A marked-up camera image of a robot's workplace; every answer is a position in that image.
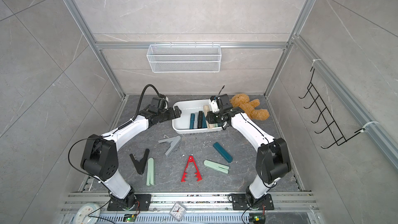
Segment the black wire rack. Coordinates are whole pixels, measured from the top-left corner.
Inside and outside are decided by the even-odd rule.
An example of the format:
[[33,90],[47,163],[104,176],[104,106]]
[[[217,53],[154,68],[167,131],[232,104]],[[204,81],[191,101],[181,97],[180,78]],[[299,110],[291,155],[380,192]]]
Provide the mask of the black wire rack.
[[[326,106],[326,104],[325,104],[324,100],[322,99],[321,95],[318,93],[318,91],[316,90],[314,84],[312,83],[312,78],[314,77],[315,68],[314,68],[314,67],[311,67],[310,72],[312,72],[312,75],[311,75],[310,83],[308,84],[308,87],[307,87],[307,92],[305,93],[304,97],[299,97],[299,98],[300,98],[300,99],[304,99],[308,94],[310,94],[311,97],[312,97],[312,99],[313,99],[314,101],[311,103],[311,105],[310,105],[309,107],[304,107],[304,108],[305,108],[305,109],[309,109],[310,107],[312,107],[312,106],[315,104],[316,107],[318,108],[318,110],[320,111],[319,116],[318,116],[318,119],[317,119],[315,122],[314,122],[314,121],[311,121],[311,122],[314,123],[314,124],[317,123],[317,122],[319,121],[319,119],[321,118],[321,116],[322,116],[323,120],[324,120],[325,123],[326,123],[326,127],[325,127],[322,131],[320,131],[320,132],[315,132],[315,133],[320,134],[320,133],[324,132],[326,129],[329,129],[331,135],[333,136],[334,143],[332,143],[332,144],[329,145],[328,147],[323,147],[323,146],[321,146],[321,147],[322,147],[323,149],[327,149],[327,148],[330,148],[330,147],[331,147],[332,145],[334,145],[334,144],[336,144],[336,145],[338,145],[338,146],[341,146],[341,145],[344,144],[345,142],[349,141],[351,138],[353,138],[353,137],[355,137],[356,135],[360,134],[361,131],[362,131],[362,130],[365,130],[365,129],[364,129],[364,128],[361,128],[361,129],[359,129],[358,131],[355,131],[355,132],[354,132],[354,135],[353,135],[352,137],[350,137],[350,138],[346,138],[346,137],[343,135],[343,133],[342,133],[341,130],[340,130],[339,125],[337,124],[337,122],[336,122],[336,120],[334,119],[333,115],[332,115],[331,112],[329,111],[329,108]],[[314,89],[317,95],[313,95],[312,92],[310,92],[311,89]],[[322,101],[322,103],[324,104],[324,106],[325,106],[325,108],[323,108],[322,110],[321,110],[321,108],[319,107],[318,103],[316,102],[317,99],[320,99],[320,100]],[[332,121],[331,121],[329,124],[328,124],[328,122],[326,121],[326,118],[325,118],[325,116],[324,116],[324,112],[325,112],[326,110],[327,110],[327,112],[329,113],[329,115],[330,115],[331,118],[332,118]],[[339,132],[340,132],[340,134],[341,134],[341,137],[340,137],[339,139],[336,139],[335,135],[333,134],[332,130],[330,129],[330,126],[331,126],[333,123],[337,126],[337,129],[339,130]]]

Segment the teddy bear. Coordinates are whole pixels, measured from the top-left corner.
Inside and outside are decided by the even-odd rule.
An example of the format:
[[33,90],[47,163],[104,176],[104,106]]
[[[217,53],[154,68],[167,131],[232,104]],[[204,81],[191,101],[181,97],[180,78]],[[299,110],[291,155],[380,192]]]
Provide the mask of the teddy bear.
[[260,105],[260,100],[255,99],[250,101],[249,96],[240,93],[232,97],[232,107],[240,107],[250,119],[257,119],[264,121],[269,117],[269,112],[265,109],[254,109]]

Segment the cable tie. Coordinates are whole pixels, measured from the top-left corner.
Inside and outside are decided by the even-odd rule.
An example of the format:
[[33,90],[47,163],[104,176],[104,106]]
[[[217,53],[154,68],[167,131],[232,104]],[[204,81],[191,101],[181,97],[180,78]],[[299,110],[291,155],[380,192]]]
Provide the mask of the cable tie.
[[312,65],[311,65],[311,66],[313,67],[313,66],[314,66],[314,62],[315,62],[315,61],[320,61],[320,60],[322,60],[322,59],[313,59],[313,60],[312,60]]
[[367,122],[365,125],[363,125],[362,129],[360,130],[360,132],[365,132],[365,127],[371,123],[377,123],[380,124],[378,121],[369,121]]

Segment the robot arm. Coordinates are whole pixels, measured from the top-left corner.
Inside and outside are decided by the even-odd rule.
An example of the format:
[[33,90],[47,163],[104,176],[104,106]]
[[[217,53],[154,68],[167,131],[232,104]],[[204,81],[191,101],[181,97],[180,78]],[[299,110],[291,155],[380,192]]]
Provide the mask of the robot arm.
[[[152,125],[179,118],[178,107],[166,108],[166,97],[154,97],[144,110],[118,128],[101,136],[92,135],[87,139],[80,166],[88,174],[100,180],[111,192],[112,201],[120,208],[131,209],[135,203],[134,189],[123,179],[118,171],[117,151],[138,133]],[[211,97],[212,111],[206,120],[210,124],[229,123],[249,140],[257,150],[256,172],[253,183],[246,189],[246,201],[256,207],[257,200],[263,197],[276,182],[291,171],[286,142],[275,139],[264,132],[244,111],[233,108],[228,95]]]
[[135,202],[134,189],[123,179],[118,170],[117,151],[138,133],[151,126],[181,116],[178,107],[166,108],[167,98],[154,97],[152,103],[116,129],[101,136],[87,139],[80,166],[88,174],[100,180],[111,192],[113,202],[120,208],[130,209]]
[[281,177],[291,171],[287,144],[282,138],[275,139],[264,132],[241,108],[233,108],[228,95],[212,96],[210,100],[212,111],[207,113],[206,120],[210,124],[229,123],[257,151],[257,176],[246,189],[246,201],[253,206],[256,200],[263,197]]

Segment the gray wall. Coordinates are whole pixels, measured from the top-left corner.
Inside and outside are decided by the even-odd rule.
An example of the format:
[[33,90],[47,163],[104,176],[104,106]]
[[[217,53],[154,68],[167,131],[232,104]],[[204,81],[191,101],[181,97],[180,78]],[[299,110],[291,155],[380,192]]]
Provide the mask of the gray wall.
[[120,98],[62,0],[0,0],[0,57],[0,222],[51,223]]
[[218,73],[153,73],[146,49],[103,50],[123,90],[137,94],[151,83],[167,94],[262,94],[278,62],[281,49],[223,49]]
[[[398,0],[317,0],[301,32],[396,141],[397,5]],[[367,135],[321,148],[334,140],[328,131],[314,133],[326,124],[311,122],[319,110],[303,108],[310,106],[310,96],[299,98],[306,93],[310,69],[311,62],[294,47],[270,95],[305,189],[314,192],[327,223],[396,223],[398,173]],[[361,126],[316,71],[312,82],[344,136],[351,137]]]
[[398,142],[398,0],[317,0],[301,37]]
[[[75,0],[98,42],[286,42],[305,0]],[[146,50],[104,50],[126,93],[263,93],[281,50],[222,50],[219,73],[153,73]]]

